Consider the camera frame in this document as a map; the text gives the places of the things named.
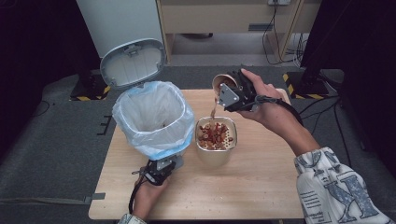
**wooden table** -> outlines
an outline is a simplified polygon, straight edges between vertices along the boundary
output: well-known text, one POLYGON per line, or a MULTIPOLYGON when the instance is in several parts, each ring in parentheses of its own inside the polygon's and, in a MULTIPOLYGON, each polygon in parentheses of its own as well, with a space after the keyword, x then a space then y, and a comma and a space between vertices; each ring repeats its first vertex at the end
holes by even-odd
MULTIPOLYGON (((213 90, 182 92, 194 111, 195 121, 210 116, 213 90)), ((220 105, 216 116, 232 119, 237 129, 238 142, 230 161, 217 169, 205 167, 192 140, 183 155, 184 165, 173 172, 170 186, 149 218, 303 218, 294 155, 286 142, 255 121, 223 111, 220 105)), ((92 201, 89 217, 114 220, 127 213, 137 179, 131 172, 147 161, 127 144, 124 133, 117 127, 95 191, 105 193, 106 197, 92 201)))

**sleeve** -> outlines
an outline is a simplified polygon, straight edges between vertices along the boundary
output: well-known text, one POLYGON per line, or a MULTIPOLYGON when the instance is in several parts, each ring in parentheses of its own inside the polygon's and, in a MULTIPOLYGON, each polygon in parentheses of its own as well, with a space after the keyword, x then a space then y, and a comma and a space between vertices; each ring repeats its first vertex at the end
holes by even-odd
POLYGON ((120 219, 119 224, 146 224, 146 222, 139 217, 132 216, 131 214, 125 214, 120 219))
POLYGON ((294 163, 306 223, 395 224, 374 206, 361 176, 341 164, 331 149, 305 153, 294 163))

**cabinet door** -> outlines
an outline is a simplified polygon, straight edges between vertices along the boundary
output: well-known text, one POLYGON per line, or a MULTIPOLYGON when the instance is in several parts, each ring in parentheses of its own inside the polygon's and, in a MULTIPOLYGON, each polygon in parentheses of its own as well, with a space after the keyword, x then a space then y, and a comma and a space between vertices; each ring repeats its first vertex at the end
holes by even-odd
POLYGON ((154 0, 77 0, 101 58, 121 44, 142 38, 163 42, 154 0))
MULTIPOLYGON (((278 32, 289 30, 298 2, 278 8, 278 32)), ((262 0, 161 0, 161 10, 166 34, 243 33, 274 16, 274 7, 262 0)))

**wrist strap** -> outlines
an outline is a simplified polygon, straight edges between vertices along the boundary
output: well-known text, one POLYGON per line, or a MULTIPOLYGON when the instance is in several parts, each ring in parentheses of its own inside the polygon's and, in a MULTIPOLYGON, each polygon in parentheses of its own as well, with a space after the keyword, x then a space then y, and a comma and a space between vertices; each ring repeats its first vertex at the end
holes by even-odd
POLYGON ((268 97, 266 95, 257 95, 256 98, 254 99, 254 102, 257 105, 262 105, 263 103, 273 103, 273 104, 281 105, 287 110, 289 110, 289 112, 297 119, 297 121, 304 126, 303 120, 301 119, 299 113, 294 109, 293 106, 284 102, 282 99, 276 99, 273 97, 268 97))
POLYGON ((140 189, 140 186, 142 186, 142 184, 145 182, 145 173, 148 170, 149 162, 150 160, 148 160, 148 163, 144 169, 141 168, 140 171, 132 173, 133 175, 139 174, 139 180, 137 184, 134 185, 134 190, 132 191, 131 198, 129 199, 129 204, 128 204, 129 214, 132 214, 132 212, 134 211, 134 197, 136 196, 137 191, 140 189))

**white cabinet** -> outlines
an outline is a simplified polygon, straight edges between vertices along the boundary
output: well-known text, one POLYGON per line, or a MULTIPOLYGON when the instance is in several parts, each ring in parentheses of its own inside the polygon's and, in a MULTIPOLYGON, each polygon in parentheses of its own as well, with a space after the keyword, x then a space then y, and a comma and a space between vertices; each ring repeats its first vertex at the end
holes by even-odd
POLYGON ((99 57, 141 38, 163 42, 155 0, 77 0, 99 57))

